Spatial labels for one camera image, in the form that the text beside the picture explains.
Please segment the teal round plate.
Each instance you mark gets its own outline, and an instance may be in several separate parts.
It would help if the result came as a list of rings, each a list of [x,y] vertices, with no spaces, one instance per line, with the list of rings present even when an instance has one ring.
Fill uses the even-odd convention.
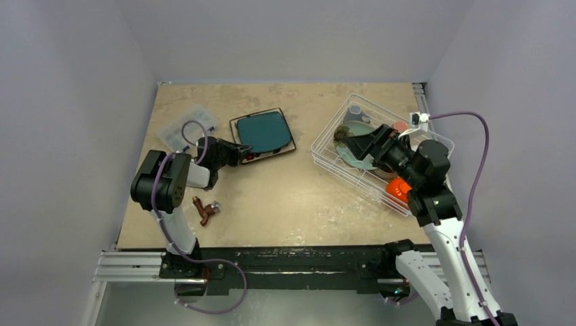
[[[353,137],[364,136],[375,131],[375,127],[369,124],[349,121],[340,124],[334,131],[333,143],[337,154],[342,160],[352,166],[361,170],[378,170],[378,166],[374,166],[374,158],[367,154],[364,159],[360,160],[358,156],[362,154],[360,146],[353,142]]]

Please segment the dark teal plate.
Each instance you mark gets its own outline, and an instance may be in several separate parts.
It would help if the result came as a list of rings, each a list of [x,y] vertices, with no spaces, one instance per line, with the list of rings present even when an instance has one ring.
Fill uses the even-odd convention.
[[[239,119],[237,129],[240,142],[251,146],[254,154],[273,152],[291,142],[289,127],[279,111]]]

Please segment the grey blue mug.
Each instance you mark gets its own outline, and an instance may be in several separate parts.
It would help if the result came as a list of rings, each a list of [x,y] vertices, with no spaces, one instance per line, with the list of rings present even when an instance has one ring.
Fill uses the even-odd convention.
[[[371,119],[368,114],[364,113],[362,108],[358,105],[351,105],[344,114],[342,119],[343,123],[347,122],[361,122],[364,124],[371,124]]]

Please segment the orange bowl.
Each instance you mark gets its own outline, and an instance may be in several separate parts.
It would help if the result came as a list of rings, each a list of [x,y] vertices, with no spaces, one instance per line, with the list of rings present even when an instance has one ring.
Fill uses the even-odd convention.
[[[408,193],[411,187],[400,177],[391,180],[385,188],[385,192],[392,196],[393,200],[402,206],[408,208]]]

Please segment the brown glazed bowl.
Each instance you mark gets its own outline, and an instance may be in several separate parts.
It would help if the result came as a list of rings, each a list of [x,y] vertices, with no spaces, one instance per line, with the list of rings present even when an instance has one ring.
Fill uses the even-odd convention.
[[[386,166],[384,168],[376,168],[372,171],[372,173],[379,179],[382,179],[386,182],[389,182],[398,177],[397,173],[394,173]]]

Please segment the pink floral mug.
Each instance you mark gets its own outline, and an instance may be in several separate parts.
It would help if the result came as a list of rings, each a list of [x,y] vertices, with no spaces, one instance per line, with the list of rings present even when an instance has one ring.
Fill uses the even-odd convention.
[[[392,127],[398,132],[398,133],[403,133],[406,130],[409,129],[409,126],[406,122],[403,121],[397,121],[395,123],[392,124]]]

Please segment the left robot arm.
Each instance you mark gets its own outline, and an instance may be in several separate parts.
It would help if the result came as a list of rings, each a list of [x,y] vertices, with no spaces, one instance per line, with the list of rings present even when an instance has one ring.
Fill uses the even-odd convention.
[[[252,150],[250,145],[215,137],[202,137],[196,144],[195,158],[182,151],[149,150],[130,186],[131,199],[156,220],[167,251],[180,255],[176,269],[187,278],[200,274],[202,259],[193,253],[198,247],[197,238],[181,208],[186,188],[213,189],[219,169],[238,166]]]

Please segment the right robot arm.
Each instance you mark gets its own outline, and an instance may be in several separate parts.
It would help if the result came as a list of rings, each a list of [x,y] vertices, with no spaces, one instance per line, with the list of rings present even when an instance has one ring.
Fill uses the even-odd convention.
[[[421,261],[411,242],[391,245],[381,266],[389,276],[402,275],[424,300],[436,325],[517,325],[503,312],[482,278],[465,238],[466,223],[456,196],[446,185],[448,148],[427,139],[412,150],[405,137],[383,124],[368,134],[345,134],[339,141],[358,160],[391,169],[410,186],[408,208],[430,240],[442,267],[440,279]]]

